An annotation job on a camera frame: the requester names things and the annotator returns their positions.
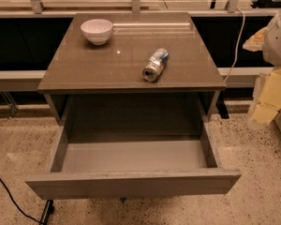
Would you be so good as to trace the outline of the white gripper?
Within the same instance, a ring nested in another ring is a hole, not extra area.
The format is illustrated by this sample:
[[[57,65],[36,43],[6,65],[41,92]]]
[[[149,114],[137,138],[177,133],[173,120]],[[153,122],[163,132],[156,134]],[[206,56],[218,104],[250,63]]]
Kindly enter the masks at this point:
[[[258,30],[243,44],[243,48],[250,52],[261,51],[266,31],[266,27]],[[259,103],[266,107],[253,103],[246,117],[248,127],[253,130],[262,130],[269,126],[281,109],[281,68],[272,71],[266,77]]]

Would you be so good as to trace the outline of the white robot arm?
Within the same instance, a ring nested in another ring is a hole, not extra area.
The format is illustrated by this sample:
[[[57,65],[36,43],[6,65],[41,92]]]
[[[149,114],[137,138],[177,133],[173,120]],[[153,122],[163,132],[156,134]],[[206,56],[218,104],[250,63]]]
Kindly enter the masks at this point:
[[[267,127],[281,110],[281,8],[268,25],[243,45],[250,52],[262,51],[263,60],[274,66],[256,79],[247,122],[253,129]]]

